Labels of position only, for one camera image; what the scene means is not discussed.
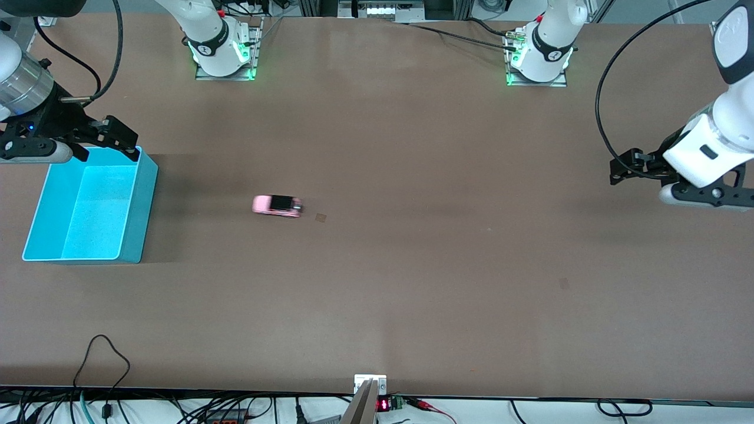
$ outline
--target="white electrical outlet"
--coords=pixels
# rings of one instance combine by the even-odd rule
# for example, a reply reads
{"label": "white electrical outlet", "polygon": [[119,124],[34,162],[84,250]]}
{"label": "white electrical outlet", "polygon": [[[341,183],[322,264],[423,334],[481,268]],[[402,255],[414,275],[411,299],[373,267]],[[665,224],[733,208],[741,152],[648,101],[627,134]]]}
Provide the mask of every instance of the white electrical outlet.
{"label": "white electrical outlet", "polygon": [[354,375],[354,393],[359,391],[362,383],[367,380],[375,379],[379,384],[379,394],[386,395],[388,393],[388,377],[381,374],[356,374]]}

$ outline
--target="red wire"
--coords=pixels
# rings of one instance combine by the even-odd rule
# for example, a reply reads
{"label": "red wire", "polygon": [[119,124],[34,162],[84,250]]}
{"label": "red wire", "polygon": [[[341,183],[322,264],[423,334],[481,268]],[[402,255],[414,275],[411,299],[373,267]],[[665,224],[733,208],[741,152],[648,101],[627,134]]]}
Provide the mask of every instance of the red wire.
{"label": "red wire", "polygon": [[441,411],[441,410],[437,409],[436,407],[434,407],[434,406],[432,406],[431,404],[429,404],[429,402],[426,402],[426,401],[418,401],[418,402],[417,402],[417,404],[416,404],[416,406],[417,406],[417,407],[418,407],[419,409],[421,409],[421,410],[426,410],[427,412],[435,412],[435,413],[441,413],[441,414],[443,414],[444,416],[447,416],[448,418],[450,418],[450,420],[451,420],[451,421],[453,421],[453,424],[458,424],[458,423],[457,423],[457,422],[455,421],[455,418],[453,418],[452,416],[450,416],[450,414],[449,414],[449,413],[447,413],[447,412],[443,412],[443,411]]}
{"label": "red wire", "polygon": [[433,409],[433,410],[432,410],[431,412],[441,413],[441,414],[443,414],[444,416],[447,416],[448,418],[450,418],[450,420],[451,420],[451,421],[453,421],[453,424],[458,424],[458,423],[457,423],[457,422],[455,421],[455,418],[453,418],[452,416],[450,416],[450,414],[449,414],[449,413],[447,413],[447,412],[443,412],[443,411],[441,411],[441,410],[439,410],[439,409],[437,409],[437,408],[435,408],[435,407],[432,407],[432,409]]}

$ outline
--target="brown tabletop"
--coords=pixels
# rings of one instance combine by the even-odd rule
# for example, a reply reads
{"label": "brown tabletop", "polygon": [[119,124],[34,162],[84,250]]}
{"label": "brown tabletop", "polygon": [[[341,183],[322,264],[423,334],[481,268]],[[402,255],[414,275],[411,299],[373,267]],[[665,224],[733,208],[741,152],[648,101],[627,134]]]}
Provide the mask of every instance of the brown tabletop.
{"label": "brown tabletop", "polygon": [[[347,392],[373,372],[424,394],[752,400],[752,214],[608,184],[594,90],[635,30],[589,25],[568,88],[512,88],[495,49],[290,19],[257,81],[217,83],[193,81],[169,16],[126,16],[118,79],[89,111],[160,166],[143,262],[22,262],[46,167],[0,167],[0,382],[69,384],[107,333],[127,386]],[[106,78],[111,14],[49,33]],[[651,151],[724,89],[705,26],[658,27],[610,75],[606,130]],[[262,193],[305,215],[252,214]],[[91,360],[82,384],[122,372],[104,343]]]}

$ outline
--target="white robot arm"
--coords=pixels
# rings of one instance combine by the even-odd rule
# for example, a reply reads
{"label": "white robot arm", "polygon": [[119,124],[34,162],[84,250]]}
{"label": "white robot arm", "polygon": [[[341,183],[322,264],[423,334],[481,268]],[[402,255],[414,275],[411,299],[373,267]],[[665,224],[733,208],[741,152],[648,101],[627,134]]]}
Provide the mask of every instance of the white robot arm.
{"label": "white robot arm", "polygon": [[[748,210],[754,189],[743,186],[746,162],[754,159],[754,0],[740,0],[719,21],[713,52],[728,90],[694,114],[658,151],[631,149],[611,161],[611,184],[661,177],[660,199],[668,204]],[[732,172],[734,183],[723,176]]]}
{"label": "white robot arm", "polygon": [[513,46],[518,51],[510,66],[534,82],[554,80],[568,65],[588,16],[584,0],[548,0],[541,19],[516,28]]}
{"label": "white robot arm", "polygon": [[[249,26],[220,17],[211,0],[157,0],[178,21],[197,64],[211,76],[223,77],[250,61]],[[0,0],[0,8],[21,17],[71,17],[85,0]],[[136,161],[138,134],[114,116],[96,121],[37,61],[0,32],[0,164],[86,161],[81,144],[109,147]]]}
{"label": "white robot arm", "polygon": [[211,0],[155,0],[178,21],[194,60],[209,75],[228,76],[249,63],[249,24],[220,17]]}

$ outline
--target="toy car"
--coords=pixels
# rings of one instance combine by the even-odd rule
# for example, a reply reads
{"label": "toy car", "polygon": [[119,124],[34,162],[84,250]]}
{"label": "toy car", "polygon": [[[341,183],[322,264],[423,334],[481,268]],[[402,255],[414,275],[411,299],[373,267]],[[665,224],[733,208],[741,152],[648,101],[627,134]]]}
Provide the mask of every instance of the toy car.
{"label": "toy car", "polygon": [[254,198],[251,210],[262,215],[298,218],[301,216],[301,199],[290,196],[259,195]]}

